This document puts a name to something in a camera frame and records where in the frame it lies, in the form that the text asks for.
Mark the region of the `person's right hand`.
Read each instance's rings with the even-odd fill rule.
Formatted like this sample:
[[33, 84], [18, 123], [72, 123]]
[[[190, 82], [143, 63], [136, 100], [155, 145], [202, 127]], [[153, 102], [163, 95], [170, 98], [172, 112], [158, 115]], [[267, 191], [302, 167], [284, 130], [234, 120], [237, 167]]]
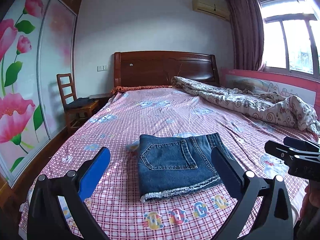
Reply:
[[320, 206], [320, 192], [319, 182], [310, 180], [308, 186], [305, 188], [305, 196], [303, 198], [302, 207], [299, 214], [299, 219], [302, 220], [306, 214], [306, 210], [309, 204], [319, 208]]

